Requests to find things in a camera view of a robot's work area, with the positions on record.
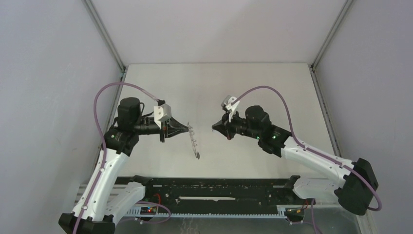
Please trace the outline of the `right aluminium frame post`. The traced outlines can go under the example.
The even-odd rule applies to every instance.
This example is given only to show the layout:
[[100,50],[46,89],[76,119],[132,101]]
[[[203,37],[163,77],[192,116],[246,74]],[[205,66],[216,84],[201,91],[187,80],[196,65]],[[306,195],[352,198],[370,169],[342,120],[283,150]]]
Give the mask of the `right aluminium frame post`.
[[339,28],[343,24],[345,18],[349,14],[353,4],[355,3],[355,0],[346,0],[341,7],[336,19],[333,22],[333,25],[331,26],[329,32],[327,33],[327,36],[325,40],[323,41],[320,49],[318,50],[313,62],[311,63],[311,68],[313,70],[316,70],[316,68],[319,66],[320,62],[322,61],[328,47],[330,46],[331,42],[333,41],[336,33],[338,32]]

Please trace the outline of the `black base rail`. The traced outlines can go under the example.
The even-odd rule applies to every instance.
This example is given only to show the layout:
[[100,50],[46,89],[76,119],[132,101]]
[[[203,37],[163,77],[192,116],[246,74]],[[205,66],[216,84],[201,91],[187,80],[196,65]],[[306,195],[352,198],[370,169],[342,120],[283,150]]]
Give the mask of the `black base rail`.
[[278,178],[149,178],[119,177],[116,184],[138,182],[145,186],[144,201],[164,205],[170,213],[277,214],[281,205],[306,208],[311,199],[299,198],[293,183]]

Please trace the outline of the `left aluminium frame post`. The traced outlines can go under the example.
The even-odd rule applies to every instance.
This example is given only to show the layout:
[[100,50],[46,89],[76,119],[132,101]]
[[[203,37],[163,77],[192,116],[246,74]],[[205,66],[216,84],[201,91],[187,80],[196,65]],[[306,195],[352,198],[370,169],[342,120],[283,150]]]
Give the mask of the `left aluminium frame post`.
[[121,59],[121,56],[116,49],[116,46],[109,34],[109,31],[107,30],[101,16],[99,15],[99,12],[92,0],[82,0],[82,3],[84,4],[86,10],[88,11],[88,14],[90,15],[92,22],[94,23],[98,33],[102,37],[106,47],[108,48],[110,54],[112,55],[113,59],[115,60],[117,66],[119,67],[120,71],[124,73],[126,71],[126,65]]

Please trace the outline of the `aluminium frame post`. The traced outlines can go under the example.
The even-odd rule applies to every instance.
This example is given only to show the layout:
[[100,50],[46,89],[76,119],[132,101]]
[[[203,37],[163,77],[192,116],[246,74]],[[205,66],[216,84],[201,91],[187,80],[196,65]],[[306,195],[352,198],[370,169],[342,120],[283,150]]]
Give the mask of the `aluminium frame post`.
[[99,15],[99,12],[92,0],[82,0],[82,3],[84,4],[86,10],[88,11],[88,14],[90,15],[92,22],[94,23],[98,33],[102,37],[106,47],[108,48],[110,54],[112,55],[113,59],[115,60],[117,66],[119,67],[120,71],[124,73],[126,71],[126,65],[121,59],[121,56],[116,49],[116,46],[109,34],[109,31],[107,30],[101,16]]
[[339,28],[343,24],[345,18],[349,14],[353,4],[355,3],[355,0],[346,0],[341,7],[336,19],[333,22],[333,25],[331,26],[329,32],[327,33],[327,36],[325,40],[323,41],[320,49],[318,50],[313,62],[311,63],[311,68],[313,70],[316,70],[316,68],[319,66],[320,62],[322,61],[328,47],[330,46],[331,42],[333,41],[336,33],[338,32]]

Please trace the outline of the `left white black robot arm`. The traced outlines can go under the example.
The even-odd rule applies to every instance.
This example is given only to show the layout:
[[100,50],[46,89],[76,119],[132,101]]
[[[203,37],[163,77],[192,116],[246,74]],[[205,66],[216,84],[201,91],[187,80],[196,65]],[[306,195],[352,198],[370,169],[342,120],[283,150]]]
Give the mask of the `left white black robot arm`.
[[135,203],[152,201],[153,188],[137,181],[129,182],[114,199],[109,197],[140,135],[158,135],[164,142],[188,132],[189,128],[171,116],[171,108],[163,100],[157,102],[153,113],[143,115],[143,110],[144,104],[138,98],[120,101],[118,116],[104,134],[97,165],[83,195],[70,213],[63,213],[59,218],[58,224],[65,233],[113,234]]

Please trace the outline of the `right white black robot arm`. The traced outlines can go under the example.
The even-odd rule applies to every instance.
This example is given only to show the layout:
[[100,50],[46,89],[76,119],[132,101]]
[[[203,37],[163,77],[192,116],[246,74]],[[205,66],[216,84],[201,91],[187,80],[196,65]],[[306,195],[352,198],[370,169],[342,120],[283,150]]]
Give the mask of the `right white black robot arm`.
[[272,124],[261,106],[248,107],[244,118],[237,111],[226,111],[212,129],[228,140],[236,135],[257,139],[258,146],[266,153],[293,160],[325,176],[334,185],[332,195],[347,211],[365,215],[370,209],[378,181],[369,161],[363,158],[352,161],[306,146],[290,131]]

